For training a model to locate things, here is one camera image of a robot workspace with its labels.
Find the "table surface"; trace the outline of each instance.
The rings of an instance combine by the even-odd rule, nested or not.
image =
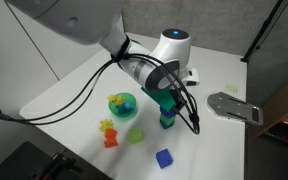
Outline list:
[[[158,43],[155,38],[128,35],[150,50]],[[109,53],[102,50],[25,105],[20,114],[32,118],[66,105],[109,59]],[[245,100],[247,65],[240,62],[237,55],[192,47],[189,66],[195,67],[200,76],[200,85],[188,88],[198,103],[200,135],[193,134],[179,117],[173,127],[164,130],[159,123],[159,106],[117,65],[103,73],[80,111],[64,121],[38,128],[113,179],[243,179],[245,124],[215,116],[206,99],[210,94],[223,91]],[[137,99],[137,114],[129,120],[118,119],[108,109],[107,96],[120,92],[129,92]],[[41,122],[62,117],[82,100],[54,118]],[[105,137],[99,131],[100,120],[104,119],[113,120],[119,146],[104,148]],[[133,127],[142,129],[142,142],[130,144],[127,141],[127,131]],[[160,169],[155,155],[165,148],[174,162]]]

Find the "wall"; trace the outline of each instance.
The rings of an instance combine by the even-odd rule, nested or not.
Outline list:
[[[19,117],[23,105],[58,82],[57,77],[64,77],[102,48],[71,42],[13,9],[47,61],[0,0],[0,108]],[[31,141],[50,155],[64,148],[35,127],[0,121],[0,163],[25,141]]]
[[[124,28],[158,38],[164,29],[176,27],[189,32],[194,46],[244,55],[276,2],[126,0]],[[263,105],[288,81],[288,7],[253,55],[247,81],[247,100],[257,105]]]

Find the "green block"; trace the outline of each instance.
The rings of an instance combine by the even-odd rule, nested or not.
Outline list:
[[[143,134],[141,129],[139,128],[132,128],[128,130],[128,141],[132,144],[138,143],[143,140]]]
[[[157,92],[150,92],[144,88],[141,89],[166,111],[170,111],[176,104],[169,89]]]
[[[166,126],[169,126],[170,124],[172,124],[175,121],[175,116],[172,118],[167,118],[167,117],[163,116],[163,114],[161,114],[160,119]]]

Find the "red toy block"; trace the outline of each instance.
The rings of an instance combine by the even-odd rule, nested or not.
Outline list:
[[[117,143],[115,138],[108,138],[106,141],[104,141],[104,146],[106,148],[113,147],[113,146],[118,146],[118,143]]]
[[[115,138],[116,137],[116,134],[117,134],[117,131],[115,129],[109,129],[106,131],[105,133],[105,137],[107,139],[110,139],[110,138]]]

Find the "gray wall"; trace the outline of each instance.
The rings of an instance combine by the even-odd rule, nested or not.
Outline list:
[[[193,46],[244,55],[276,2],[126,0],[124,28],[156,38],[164,29],[180,28],[189,32]],[[247,100],[257,105],[263,105],[288,81],[288,7],[253,55],[247,81]]]

